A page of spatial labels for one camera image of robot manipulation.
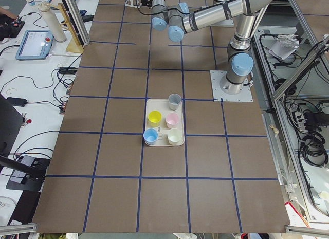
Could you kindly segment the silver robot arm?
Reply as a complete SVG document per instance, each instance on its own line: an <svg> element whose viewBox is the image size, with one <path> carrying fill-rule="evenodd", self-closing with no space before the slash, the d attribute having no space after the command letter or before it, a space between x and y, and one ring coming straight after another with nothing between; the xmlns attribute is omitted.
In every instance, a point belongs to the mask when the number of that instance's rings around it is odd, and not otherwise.
<svg viewBox="0 0 329 239"><path fill-rule="evenodd" d="M250 39L261 19L261 11L272 0L214 0L214 4L190 11L187 3L168 7L165 0L148 0L152 9L152 25L156 30L168 29L172 42L180 42L184 35L196 32L223 20L238 17L234 36L228 44L228 71L220 81L221 90L230 95L241 92L244 81L253 69L248 54Z"/></svg>

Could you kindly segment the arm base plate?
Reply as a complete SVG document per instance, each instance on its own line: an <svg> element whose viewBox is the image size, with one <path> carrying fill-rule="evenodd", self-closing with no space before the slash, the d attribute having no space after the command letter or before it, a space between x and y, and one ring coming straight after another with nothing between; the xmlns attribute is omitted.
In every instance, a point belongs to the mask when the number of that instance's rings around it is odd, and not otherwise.
<svg viewBox="0 0 329 239"><path fill-rule="evenodd" d="M211 70L213 100L217 102L253 102L247 78L242 84L232 84L227 80L225 70Z"/></svg>

